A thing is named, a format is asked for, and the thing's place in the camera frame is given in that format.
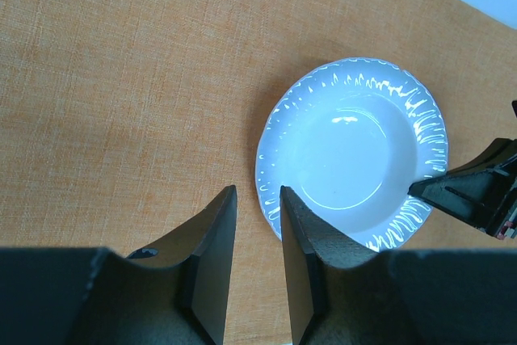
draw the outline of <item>paper plate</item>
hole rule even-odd
[[[408,196],[414,181],[447,169],[448,140],[429,91],[374,58],[320,66],[278,102],[258,144],[255,183],[276,235],[280,187],[372,250],[397,248],[431,207]]]

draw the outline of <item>plate center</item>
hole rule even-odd
[[[367,111],[344,108],[321,115],[310,127],[313,135],[299,153],[302,192],[334,211],[370,199],[389,168],[388,139],[376,118]]]
[[[328,100],[307,112],[286,149],[285,184],[354,237],[393,216],[414,181],[414,130],[379,95]]]

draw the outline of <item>black mechanical part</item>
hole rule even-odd
[[[237,216],[226,187],[124,259],[106,248],[1,249],[1,344],[221,344]]]
[[[512,103],[517,115],[517,100]],[[409,194],[485,234],[517,236],[517,140],[495,139],[471,162],[413,183]]]
[[[293,344],[517,343],[517,250],[377,254],[280,198]]]

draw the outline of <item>orange tablecloth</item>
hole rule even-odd
[[[0,0],[0,244],[127,254],[238,189],[226,342],[290,341],[254,192],[278,98],[379,57],[433,93],[450,166],[517,137],[517,32],[458,0]],[[407,247],[515,246],[434,212]]]

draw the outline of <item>textured fabric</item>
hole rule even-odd
[[[517,33],[458,0],[0,0],[0,42],[0,244],[127,254],[234,183],[227,343],[290,339],[254,158],[303,74],[362,56],[408,69],[442,109],[450,166],[517,137]],[[515,242],[434,212],[406,246]]]

